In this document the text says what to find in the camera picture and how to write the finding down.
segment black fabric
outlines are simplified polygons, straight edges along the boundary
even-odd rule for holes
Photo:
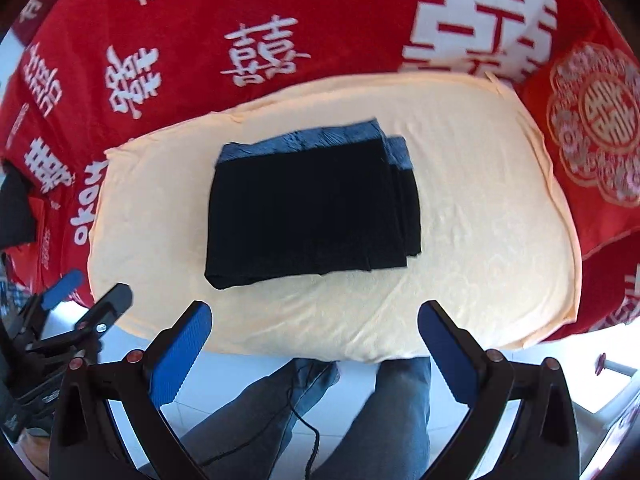
[[[29,207],[31,183],[4,161],[4,182],[0,187],[0,251],[36,239],[36,220]]]
[[[381,139],[216,167],[205,270],[215,288],[405,267],[419,252],[413,172],[389,165]]]

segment floor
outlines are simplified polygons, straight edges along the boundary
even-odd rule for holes
[[[73,303],[58,307],[47,326],[47,334],[67,330],[82,315],[83,309]],[[611,400],[627,383],[628,378],[605,370],[596,377],[594,364],[598,355],[623,364],[640,367],[640,323],[617,326],[600,332],[572,336],[560,342],[540,344],[516,353],[505,352],[514,361],[538,364],[546,356],[556,357],[562,364],[572,398],[592,412]],[[117,327],[103,338],[102,362],[120,360],[127,351],[146,348],[148,341],[133,337]],[[287,358],[221,355],[204,352],[196,360],[175,402],[162,409],[175,433],[181,436],[232,400],[244,387],[270,374],[287,362]],[[321,433],[320,449],[315,466],[335,449],[374,387],[375,365],[355,362],[340,363],[340,381],[305,416]],[[513,423],[517,401],[512,401],[500,422],[476,477],[495,465]],[[117,402],[113,409],[124,441],[137,465],[146,463],[124,410]],[[443,450],[466,413],[466,406],[457,403],[440,371],[434,368],[431,385],[431,418],[428,426],[431,439],[431,459]],[[278,462],[272,480],[299,480],[314,444],[314,436],[303,424],[297,423],[294,438]]]

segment person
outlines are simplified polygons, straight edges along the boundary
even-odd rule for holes
[[[212,480],[268,480],[292,439],[296,413],[304,417],[339,378],[335,362],[292,359],[195,426],[182,444]],[[306,475],[312,480],[421,478],[430,458],[430,384],[428,357],[382,362],[375,390],[340,444]],[[48,449],[38,443],[26,455],[42,468]],[[140,471],[158,479],[151,464]]]

